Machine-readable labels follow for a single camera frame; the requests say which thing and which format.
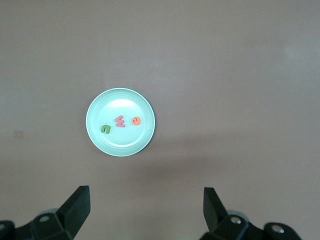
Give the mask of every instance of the gray surface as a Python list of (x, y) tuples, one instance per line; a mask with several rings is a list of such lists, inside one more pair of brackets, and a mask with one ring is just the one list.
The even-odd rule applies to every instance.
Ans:
[[(197, 240), (207, 186), (257, 227), (318, 239), (319, 12), (318, 0), (1, 1), (0, 219), (20, 226), (89, 185), (77, 240)], [(90, 103), (115, 87), (156, 115), (131, 157), (86, 132)]]

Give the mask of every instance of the screw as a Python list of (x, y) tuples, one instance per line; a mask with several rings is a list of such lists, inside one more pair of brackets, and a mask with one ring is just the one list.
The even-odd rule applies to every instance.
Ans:
[(240, 224), (241, 220), (237, 216), (233, 216), (231, 217), (231, 222), (233, 222), (234, 224)]
[(43, 217), (40, 218), (39, 222), (40, 222), (40, 223), (43, 223), (43, 222), (46, 222), (46, 221), (48, 221), (48, 220), (49, 220), (49, 217), (48, 217), (48, 216), (43, 216)]
[(285, 232), (285, 230), (279, 225), (272, 225), (271, 228), (273, 231), (275, 231), (278, 234), (283, 234)]

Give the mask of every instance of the round plate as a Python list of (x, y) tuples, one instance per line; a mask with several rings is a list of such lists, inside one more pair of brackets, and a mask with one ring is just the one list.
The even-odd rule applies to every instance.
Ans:
[(101, 93), (86, 114), (86, 130), (93, 144), (117, 157), (130, 156), (145, 148), (155, 125), (154, 111), (148, 101), (127, 88)]

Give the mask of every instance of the plate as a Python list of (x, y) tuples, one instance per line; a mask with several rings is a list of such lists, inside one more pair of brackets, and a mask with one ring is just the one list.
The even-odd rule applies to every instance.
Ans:
[(113, 88), (98, 95), (86, 114), (86, 130), (93, 144), (106, 154), (125, 157), (150, 142), (156, 126), (149, 102), (127, 88)]

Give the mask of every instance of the bolt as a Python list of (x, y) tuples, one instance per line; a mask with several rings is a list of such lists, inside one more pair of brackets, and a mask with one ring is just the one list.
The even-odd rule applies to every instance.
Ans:
[(233, 216), (231, 217), (231, 222), (233, 222), (234, 224), (240, 224), (241, 220), (237, 216)]
[(43, 223), (43, 222), (46, 222), (46, 221), (48, 221), (49, 220), (49, 217), (48, 216), (43, 216), (43, 217), (41, 217), (40, 219), (39, 219), (39, 222), (40, 223)]
[(275, 231), (278, 234), (283, 234), (285, 232), (285, 230), (279, 225), (272, 225), (271, 228), (273, 231)]

